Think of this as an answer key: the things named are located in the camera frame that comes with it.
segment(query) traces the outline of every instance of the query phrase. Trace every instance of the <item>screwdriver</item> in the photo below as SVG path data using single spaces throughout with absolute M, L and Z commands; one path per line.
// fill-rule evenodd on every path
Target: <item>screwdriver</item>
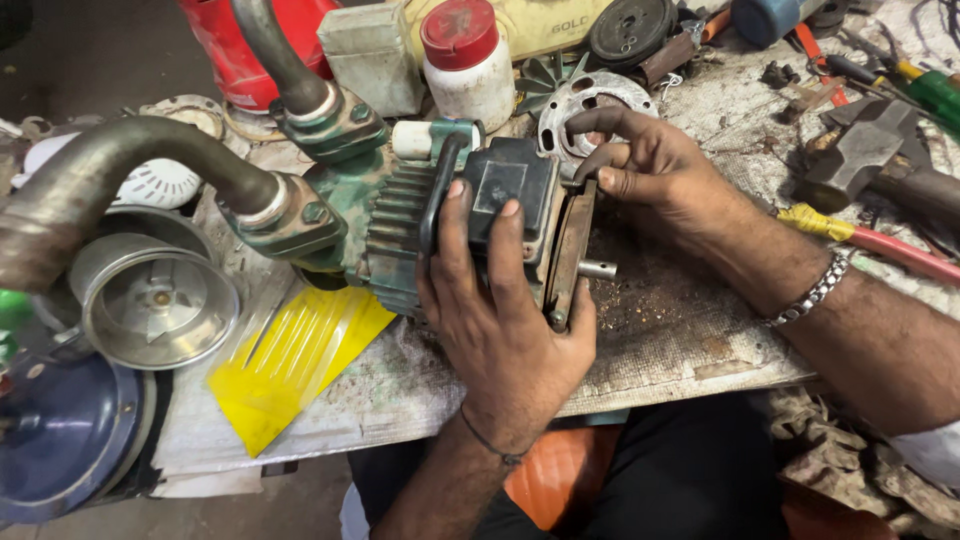
M 925 110 L 934 114 L 954 138 L 960 136 L 960 84 L 957 83 L 956 78 L 951 79 L 951 77 L 935 69 L 924 72 L 908 61 L 899 61 L 856 32 L 846 28 L 843 31 L 860 48 L 876 56 L 891 71 L 899 73 L 909 83 L 906 88 L 906 95 Z M 873 79 L 869 83 L 872 86 L 876 82 L 876 75 L 870 73 L 869 78 Z
M 873 71 L 867 69 L 865 66 L 860 65 L 859 63 L 856 63 L 845 56 L 826 55 L 824 60 L 827 62 L 827 68 L 832 71 L 834 75 L 844 77 L 848 81 L 856 81 L 862 85 L 886 90 L 895 94 L 897 97 L 910 103 L 911 105 L 917 105 L 913 102 L 912 98 L 907 97 L 907 95 L 901 92 L 900 89 L 891 83 L 889 79 L 882 75 L 877 75 Z
M 906 88 L 908 96 L 960 134 L 960 85 L 956 79 L 936 69 L 924 72 L 908 61 L 897 62 L 895 70 L 910 83 Z

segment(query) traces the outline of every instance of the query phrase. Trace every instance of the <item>hammer head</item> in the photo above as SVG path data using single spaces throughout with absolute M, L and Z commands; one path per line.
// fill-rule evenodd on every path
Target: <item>hammer head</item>
M 794 190 L 794 198 L 823 213 L 846 208 L 890 160 L 917 140 L 918 115 L 906 103 L 876 101 L 823 151 Z

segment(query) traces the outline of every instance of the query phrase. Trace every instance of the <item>blue cylinder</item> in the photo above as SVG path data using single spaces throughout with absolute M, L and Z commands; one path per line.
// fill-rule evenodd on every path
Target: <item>blue cylinder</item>
M 761 49 L 773 45 L 827 0 L 733 0 L 733 27 Z

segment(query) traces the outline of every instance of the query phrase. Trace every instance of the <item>floor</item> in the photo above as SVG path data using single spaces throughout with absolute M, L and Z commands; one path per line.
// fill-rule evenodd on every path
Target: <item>floor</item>
M 219 96 L 175 0 L 35 0 L 31 33 L 0 51 L 0 118 L 113 116 L 182 93 Z M 136 500 L 95 507 L 0 540 L 340 538 L 347 460 L 303 461 L 259 495 Z
M 137 499 L 81 510 L 46 525 L 13 526 L 0 540 L 301 540 L 340 538 L 350 471 L 343 454 L 307 459 L 263 479 L 257 495 Z

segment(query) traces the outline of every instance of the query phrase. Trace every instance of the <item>workbench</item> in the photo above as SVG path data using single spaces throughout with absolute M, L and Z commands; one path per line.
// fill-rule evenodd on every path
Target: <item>workbench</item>
M 938 2 L 889 0 L 876 18 L 887 24 L 914 63 L 926 61 L 952 72 L 945 62 L 960 53 L 949 37 L 941 9 Z M 847 24 L 862 29 L 861 34 L 875 43 L 885 44 L 871 20 L 851 15 Z M 790 63 L 803 73 L 805 56 L 783 40 L 757 51 L 733 29 L 713 44 L 722 64 L 708 64 L 699 77 L 670 87 L 665 96 L 655 93 L 660 116 L 696 139 L 737 187 L 779 207 L 789 206 L 793 201 L 787 196 L 794 179 L 804 172 L 803 146 L 824 130 L 815 112 L 832 105 L 805 115 L 797 125 L 779 124 L 775 114 L 794 96 L 788 89 L 770 89 L 759 81 L 760 75 L 770 61 Z M 821 46 L 825 54 L 851 50 L 838 38 L 822 40 Z M 866 60 L 861 52 L 852 53 L 851 58 Z M 847 93 L 852 100 L 860 97 L 853 90 Z M 512 129 L 525 128 L 517 121 Z M 924 130 L 934 165 L 949 174 L 960 172 L 954 170 L 960 163 L 960 148 L 932 125 L 924 123 Z M 297 174 L 310 166 L 289 142 L 254 145 L 246 158 L 264 168 Z M 195 219 L 218 246 L 241 296 L 249 298 L 268 272 L 283 271 L 282 263 L 261 257 L 236 239 L 210 191 Z M 878 230 L 925 247 L 899 220 L 894 207 L 869 194 L 862 200 L 877 218 Z M 858 204 L 840 217 L 854 223 L 869 221 L 872 216 L 863 210 L 863 204 Z M 598 204 L 594 215 L 588 256 L 618 263 L 619 274 L 616 282 L 596 282 L 592 288 L 599 313 L 597 358 L 562 416 L 815 377 L 789 344 L 762 327 L 750 308 L 702 262 L 636 240 L 615 214 L 615 206 L 607 201 Z M 852 263 L 960 318 L 956 290 L 905 275 L 898 267 L 865 254 L 854 254 Z M 173 400 L 154 458 L 154 466 L 169 480 L 433 435 L 456 410 L 465 391 L 436 341 L 398 317 L 261 456 L 250 459 L 205 386 L 209 369 L 210 362 L 205 362 L 176 373 Z M 225 492 L 253 490 L 254 484 Z

